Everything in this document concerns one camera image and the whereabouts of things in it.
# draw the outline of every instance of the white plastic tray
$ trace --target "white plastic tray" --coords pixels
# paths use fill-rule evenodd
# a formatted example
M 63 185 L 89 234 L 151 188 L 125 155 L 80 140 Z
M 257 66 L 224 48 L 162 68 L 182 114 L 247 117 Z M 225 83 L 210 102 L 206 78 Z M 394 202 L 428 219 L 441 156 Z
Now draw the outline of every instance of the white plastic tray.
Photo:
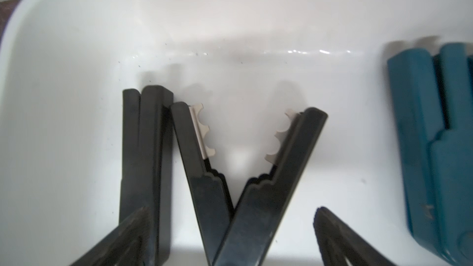
M 327 206 L 399 265 L 411 238 L 385 61 L 473 40 L 472 0 L 24 0 L 0 51 L 0 265 L 66 266 L 118 222 L 121 91 L 202 102 L 235 203 L 270 169 L 284 111 L 329 115 L 266 266 L 322 265 Z M 167 265 L 205 265 L 177 145 Z

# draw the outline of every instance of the blue plastic tool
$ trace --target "blue plastic tool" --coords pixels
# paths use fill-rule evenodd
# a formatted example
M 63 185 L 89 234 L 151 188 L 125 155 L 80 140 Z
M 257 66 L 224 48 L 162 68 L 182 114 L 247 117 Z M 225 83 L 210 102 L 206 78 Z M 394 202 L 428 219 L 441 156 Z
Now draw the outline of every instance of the blue plastic tool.
M 464 45 L 388 60 L 408 225 L 453 265 L 473 265 L 473 86 Z

